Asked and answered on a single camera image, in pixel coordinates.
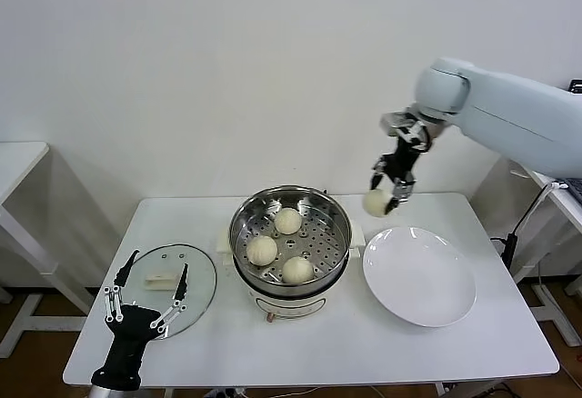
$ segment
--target white plate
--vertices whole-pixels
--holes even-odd
[[[427,230],[395,227],[377,234],[364,252],[364,276],[386,309],[424,327],[463,319],[477,298],[467,259]]]

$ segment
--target wooden floor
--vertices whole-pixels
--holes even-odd
[[[570,321],[582,335],[582,303],[566,296],[561,284],[551,284],[550,290],[557,298]],[[529,305],[537,305],[537,298],[528,286],[520,288]],[[18,308],[24,301],[17,296],[10,304],[0,304],[0,335],[4,335]],[[36,314],[40,315],[80,315],[76,308],[61,295],[46,295]],[[582,382],[582,347],[568,348],[551,323],[542,323],[544,334],[560,362]],[[6,398],[82,398],[87,389],[71,387],[63,383],[62,373],[68,356],[75,345],[77,333],[25,333],[12,356],[0,359],[0,396]],[[522,398],[568,397],[582,398],[582,391],[560,371],[548,377],[527,378],[507,382]],[[378,389],[386,398],[434,398],[437,397],[432,385],[383,386]],[[305,389],[250,389],[249,398],[266,398],[279,393],[299,392]],[[202,397],[206,390],[175,391],[176,398]],[[162,396],[156,391],[155,396]],[[495,393],[492,396],[509,396]],[[314,391],[308,398],[372,398],[378,395],[369,387],[330,387]]]

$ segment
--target white wall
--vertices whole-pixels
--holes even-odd
[[[435,57],[580,77],[580,1],[0,0],[0,140],[47,141],[120,232],[145,196],[363,192]],[[417,190],[496,159],[449,130]]]

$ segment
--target robotic hand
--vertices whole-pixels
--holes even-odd
[[[555,178],[582,177],[582,97],[514,75],[488,72],[455,59],[437,59],[418,78],[416,102],[380,121],[397,137],[393,154],[374,166],[364,207],[388,214],[412,194],[411,171],[449,125],[505,157]],[[392,197],[376,194],[384,176]]]
[[[147,343],[167,333],[168,325],[186,309],[183,301],[187,290],[187,264],[184,265],[174,293],[174,301],[165,312],[160,313],[134,303],[123,304],[121,289],[125,287],[137,254],[138,251],[134,251],[127,263],[119,269],[113,287],[104,287],[105,323],[113,332],[114,340],[111,343],[105,364],[97,369],[91,377],[91,384],[99,386],[101,391],[136,391],[139,389],[141,383],[139,368]]]

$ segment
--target black cable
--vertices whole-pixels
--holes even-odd
[[[494,394],[495,392],[505,392],[505,393],[508,393],[511,396],[511,398],[521,398],[521,396],[519,394],[513,392],[513,390],[506,383],[501,383],[500,385],[504,386],[504,387],[502,387],[502,388],[495,387],[489,391],[481,393],[478,397],[485,398],[487,396]]]
[[[547,183],[544,187],[542,187],[542,189],[539,191],[539,194],[536,195],[536,198],[534,198],[534,201],[531,202],[531,204],[529,205],[529,207],[527,208],[526,212],[524,213],[524,215],[521,217],[521,219],[519,220],[519,222],[516,224],[516,226],[514,227],[513,231],[511,232],[511,234],[515,235],[517,229],[519,228],[519,226],[524,222],[524,220],[526,219],[527,215],[529,214],[529,212],[531,211],[531,209],[534,208],[534,205],[536,205],[537,199],[542,196],[542,193],[544,193],[544,191],[551,186],[551,183]]]

